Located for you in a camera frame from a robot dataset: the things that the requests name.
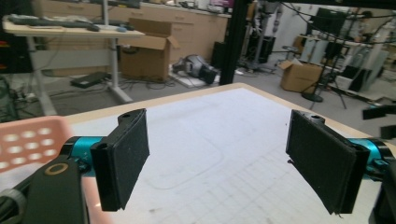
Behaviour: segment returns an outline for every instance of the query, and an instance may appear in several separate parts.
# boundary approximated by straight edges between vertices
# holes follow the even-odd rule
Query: cardboard box
[[[137,80],[164,82],[169,74],[170,48],[179,48],[172,36],[172,23],[139,19],[130,19],[129,22],[136,31],[145,35],[119,39],[122,75]]]
[[[279,65],[284,70],[280,86],[285,91],[313,93],[319,80],[322,67],[299,63],[297,60],[285,61]]]

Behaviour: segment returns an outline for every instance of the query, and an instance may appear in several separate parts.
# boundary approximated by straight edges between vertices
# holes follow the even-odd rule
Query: floor
[[[13,76],[11,85],[16,89],[26,87],[29,85],[29,76],[28,74]],[[48,84],[46,85],[47,91],[59,115],[67,116],[110,107],[120,103],[119,100],[106,89],[105,84],[99,84],[88,89],[80,89],[70,86],[69,83],[72,78],[76,77],[44,78],[45,83]],[[371,136],[379,136],[379,129],[381,126],[396,124],[396,115],[387,115],[385,118],[381,119],[363,120],[361,111],[370,106],[370,104],[355,98],[353,95],[342,95],[346,103],[346,109],[343,107],[340,96],[334,91],[329,90],[323,91],[320,94],[323,98],[322,103],[313,104],[313,102],[305,100],[298,92],[284,91],[281,89],[279,86],[281,78],[282,71],[278,69],[274,74],[245,72],[242,75],[235,75],[233,82],[247,83],[248,85],[270,92],[273,95],[297,105],[305,108],[312,108],[314,112],[320,115],[342,122],[361,132],[368,133]],[[174,79],[161,84],[121,79],[120,86],[135,102],[139,102],[187,91],[196,91],[201,88],[212,88],[218,86],[218,84],[203,87],[191,85],[191,87],[187,88]],[[42,116],[37,101],[33,100],[32,103],[23,103],[18,105],[18,107],[20,108],[20,116],[24,119]],[[396,145],[396,139],[389,142]]]

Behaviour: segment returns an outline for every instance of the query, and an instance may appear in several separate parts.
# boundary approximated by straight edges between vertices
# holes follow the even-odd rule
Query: computer monitor
[[[347,17],[345,12],[320,7],[317,15],[311,19],[312,29],[325,34],[338,35]]]

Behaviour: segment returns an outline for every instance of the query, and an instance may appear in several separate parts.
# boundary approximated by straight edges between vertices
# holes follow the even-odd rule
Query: white desk leg
[[[120,97],[125,103],[131,103],[133,100],[119,87],[119,68],[117,66],[117,46],[116,39],[110,39],[111,41],[111,83],[109,83],[110,89]]]
[[[36,53],[35,41],[33,40],[32,36],[27,36],[26,38],[29,46],[30,58],[34,68],[33,72],[35,75],[35,82],[37,85],[37,93],[36,93],[37,99],[41,104],[41,108],[43,109],[44,115],[46,116],[56,115],[57,113],[55,107],[53,107],[50,97],[47,95],[45,91],[41,70],[38,67],[38,64],[35,59],[35,53]]]

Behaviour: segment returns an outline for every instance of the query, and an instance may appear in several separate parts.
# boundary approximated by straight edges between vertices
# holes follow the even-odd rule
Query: keyboard
[[[93,24],[84,21],[50,21],[39,18],[20,18],[20,17],[8,17],[8,20],[16,25],[28,25],[28,26],[62,26],[65,28],[88,28],[92,27]]]

